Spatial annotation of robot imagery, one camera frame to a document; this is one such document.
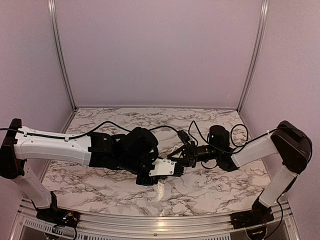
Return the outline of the white remote control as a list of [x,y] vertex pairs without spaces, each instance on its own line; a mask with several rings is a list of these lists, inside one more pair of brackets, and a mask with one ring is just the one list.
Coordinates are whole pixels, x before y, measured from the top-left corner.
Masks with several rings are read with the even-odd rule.
[[167,158],[172,161],[183,160],[185,158],[184,151],[185,151],[184,145],[182,145],[182,146],[175,145],[173,147],[172,152],[167,156]]

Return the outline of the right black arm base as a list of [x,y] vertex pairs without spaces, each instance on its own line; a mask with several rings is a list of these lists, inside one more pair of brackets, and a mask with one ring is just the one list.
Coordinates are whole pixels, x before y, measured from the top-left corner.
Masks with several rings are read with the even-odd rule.
[[234,229],[263,225],[273,221],[274,215],[271,207],[266,207],[259,202],[260,196],[254,201],[250,210],[232,213],[230,215],[231,224]]

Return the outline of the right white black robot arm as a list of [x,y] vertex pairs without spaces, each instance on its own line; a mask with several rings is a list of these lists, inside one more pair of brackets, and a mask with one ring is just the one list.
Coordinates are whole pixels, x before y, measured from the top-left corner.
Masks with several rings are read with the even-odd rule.
[[280,170],[261,192],[247,214],[247,219],[252,224],[260,223],[267,216],[271,206],[291,188],[298,175],[306,169],[313,154],[311,139],[286,120],[271,131],[252,140],[246,139],[242,145],[234,144],[231,139],[232,133],[222,125],[213,125],[209,128],[204,145],[199,145],[190,133],[183,131],[180,135],[184,141],[183,146],[167,157],[184,167],[194,168],[198,162],[215,160],[220,169],[233,172],[265,157],[272,155],[281,157]]

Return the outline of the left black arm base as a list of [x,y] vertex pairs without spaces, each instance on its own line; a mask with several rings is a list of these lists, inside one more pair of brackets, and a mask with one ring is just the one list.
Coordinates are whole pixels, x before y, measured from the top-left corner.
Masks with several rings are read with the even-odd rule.
[[36,217],[56,226],[76,228],[80,219],[80,213],[75,210],[58,207],[57,197],[53,191],[50,192],[50,196],[51,203],[47,208],[38,208],[32,201],[32,205],[37,212]]

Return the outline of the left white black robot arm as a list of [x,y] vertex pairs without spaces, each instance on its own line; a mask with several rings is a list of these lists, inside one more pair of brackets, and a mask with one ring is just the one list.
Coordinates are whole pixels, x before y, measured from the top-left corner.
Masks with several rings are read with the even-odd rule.
[[124,170],[137,176],[137,183],[151,186],[172,175],[175,163],[159,158],[158,140],[146,128],[126,134],[91,130],[81,135],[37,131],[15,118],[5,129],[0,145],[0,175],[14,181],[37,210],[53,223],[63,219],[55,195],[46,189],[27,164],[28,159],[71,162],[92,168]]

